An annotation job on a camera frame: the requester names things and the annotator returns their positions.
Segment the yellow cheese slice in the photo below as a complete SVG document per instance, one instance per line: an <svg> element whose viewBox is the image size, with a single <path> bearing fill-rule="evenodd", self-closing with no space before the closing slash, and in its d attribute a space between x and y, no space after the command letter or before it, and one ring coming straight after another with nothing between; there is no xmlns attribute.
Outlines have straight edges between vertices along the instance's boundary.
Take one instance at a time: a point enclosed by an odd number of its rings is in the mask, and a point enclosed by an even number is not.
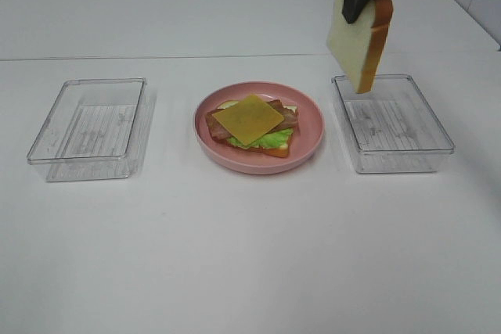
<svg viewBox="0 0 501 334"><path fill-rule="evenodd" d="M283 115L254 94L212 114L238 141L249 145L283 122Z"/></svg>

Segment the plate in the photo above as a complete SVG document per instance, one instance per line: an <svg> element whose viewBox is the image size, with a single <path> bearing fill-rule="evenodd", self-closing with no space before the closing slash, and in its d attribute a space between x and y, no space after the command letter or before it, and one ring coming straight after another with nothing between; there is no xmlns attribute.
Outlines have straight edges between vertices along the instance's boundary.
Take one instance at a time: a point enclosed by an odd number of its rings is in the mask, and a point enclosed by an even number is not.
<svg viewBox="0 0 501 334"><path fill-rule="evenodd" d="M225 101L241 100L249 94L255 94L265 101L280 99L284 105L297 106L298 126L287 158L232 148L211 138L205 123L205 113ZM319 147L324 128L322 113L312 99L297 89L264 81L232 84L210 94L196 109L193 122L198 142L211 159L224 167L246 174L277 174L299 166Z"/></svg>

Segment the bread slice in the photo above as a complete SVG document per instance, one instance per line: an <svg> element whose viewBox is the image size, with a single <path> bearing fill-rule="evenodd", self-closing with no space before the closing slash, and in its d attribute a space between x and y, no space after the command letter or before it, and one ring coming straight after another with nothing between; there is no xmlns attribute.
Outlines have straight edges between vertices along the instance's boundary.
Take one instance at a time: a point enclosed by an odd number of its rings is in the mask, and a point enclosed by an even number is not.
<svg viewBox="0 0 501 334"><path fill-rule="evenodd" d="M259 148L245 149L245 151L246 152L257 152L257 153L268 154L269 156L278 156L279 158L287 158L289 156L290 140L292 139L292 135L290 135L289 138L287 139L287 141L285 143L283 143L279 148L265 149L265 148L259 147ZM229 143L227 140L222 140L222 143L224 143L225 145L231 146L235 149L243 150L243 149L239 148L238 146L234 146L233 144Z"/></svg>
<svg viewBox="0 0 501 334"><path fill-rule="evenodd" d="M344 0L335 0L327 46L357 93L369 92L393 14L391 0L370 0L354 23L342 14Z"/></svg>

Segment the plastic food container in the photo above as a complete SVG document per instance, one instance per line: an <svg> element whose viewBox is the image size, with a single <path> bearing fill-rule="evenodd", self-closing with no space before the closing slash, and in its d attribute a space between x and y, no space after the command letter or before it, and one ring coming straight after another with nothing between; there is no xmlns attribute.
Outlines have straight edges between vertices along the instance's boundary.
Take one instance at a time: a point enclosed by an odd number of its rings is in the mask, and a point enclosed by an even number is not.
<svg viewBox="0 0 501 334"><path fill-rule="evenodd" d="M335 110L355 171L360 174L438 171L454 144L414 80L376 76L356 94L346 76L333 79Z"/></svg>
<svg viewBox="0 0 501 334"><path fill-rule="evenodd" d="M46 181L126 178L146 151L146 80L64 83L27 155Z"/></svg>

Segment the lettuce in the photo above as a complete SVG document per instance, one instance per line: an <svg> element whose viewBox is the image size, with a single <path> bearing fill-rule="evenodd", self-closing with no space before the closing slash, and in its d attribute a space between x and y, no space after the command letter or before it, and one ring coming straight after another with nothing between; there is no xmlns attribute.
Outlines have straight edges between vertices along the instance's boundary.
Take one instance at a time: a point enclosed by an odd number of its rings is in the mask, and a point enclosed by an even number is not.
<svg viewBox="0 0 501 334"><path fill-rule="evenodd" d="M287 144L287 139L294 132L293 128L286 128L281 131L267 133L266 135L258 138L256 141L249 145L244 145L242 142L238 141L235 137L227 138L226 141L241 149L249 148L263 148L263 149L278 149L282 145Z"/></svg>

